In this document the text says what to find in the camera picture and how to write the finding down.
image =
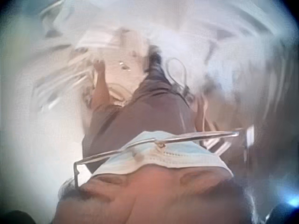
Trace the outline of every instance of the person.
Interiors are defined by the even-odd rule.
[[[105,63],[92,100],[93,118],[83,157],[144,139],[202,131],[196,110],[165,77],[158,47],[149,50],[148,75],[124,107],[111,104]],[[192,141],[145,143],[87,164],[92,177],[78,188],[64,185],[54,224],[252,224],[254,206],[245,188],[216,155]]]

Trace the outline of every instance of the metal glasses frame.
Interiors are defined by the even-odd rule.
[[[78,165],[86,165],[89,163],[94,163],[94,162],[99,162],[101,160],[104,160],[106,158],[110,158],[111,156],[120,154],[122,152],[126,152],[130,149],[132,149],[135,146],[146,144],[146,143],[154,143],[158,147],[164,147],[165,144],[169,143],[175,143],[175,142],[183,142],[183,141],[194,141],[194,140],[207,140],[207,139],[214,139],[214,138],[226,138],[226,137],[235,137],[239,136],[239,131],[230,131],[230,132],[193,132],[193,133],[187,133],[187,134],[181,134],[181,135],[173,135],[171,137],[162,139],[162,140],[157,140],[155,138],[151,139],[144,139],[141,141],[136,141],[131,144],[128,144],[127,146],[117,149],[117,150],[112,150],[109,152],[104,152],[100,154],[96,154],[93,156],[86,157],[82,160],[79,160],[74,163],[74,180],[75,180],[75,187],[78,188],[78,175],[79,171],[77,169]]]

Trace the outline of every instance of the wire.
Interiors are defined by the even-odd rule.
[[[173,60],[176,60],[178,61],[182,67],[183,67],[183,76],[184,76],[184,80],[183,80],[183,85],[179,84],[170,74],[169,72],[169,63]],[[172,58],[169,58],[166,60],[165,62],[165,68],[166,68],[166,73],[167,75],[169,76],[169,78],[176,84],[178,85],[180,88],[182,88],[182,91],[183,93],[186,91],[186,89],[188,88],[187,86],[187,69],[186,67],[184,66],[184,64],[182,63],[182,61],[180,61],[179,59],[177,59],[176,57],[172,57]],[[202,131],[204,132],[205,131],[205,120],[206,120],[206,111],[207,111],[207,108],[208,108],[208,100],[206,98],[206,96],[204,95],[204,93],[201,94],[201,97],[203,99],[203,115],[202,115]]]
[[[184,76],[184,81],[183,81],[183,85],[179,84],[171,75],[170,75],[170,72],[169,72],[169,62],[171,62],[172,60],[176,60],[178,61],[182,67],[183,67],[183,70],[184,70],[184,73],[183,73],[183,76]],[[166,68],[166,73],[167,75],[172,79],[173,82],[175,82],[178,86],[180,86],[183,90],[186,89],[187,87],[187,69],[186,67],[184,66],[184,64],[179,60],[177,59],[176,57],[172,57],[172,58],[169,58],[167,59],[167,61],[165,62],[165,68]]]

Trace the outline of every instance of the blue light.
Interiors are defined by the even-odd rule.
[[[288,204],[294,207],[299,207],[299,196],[292,198]]]

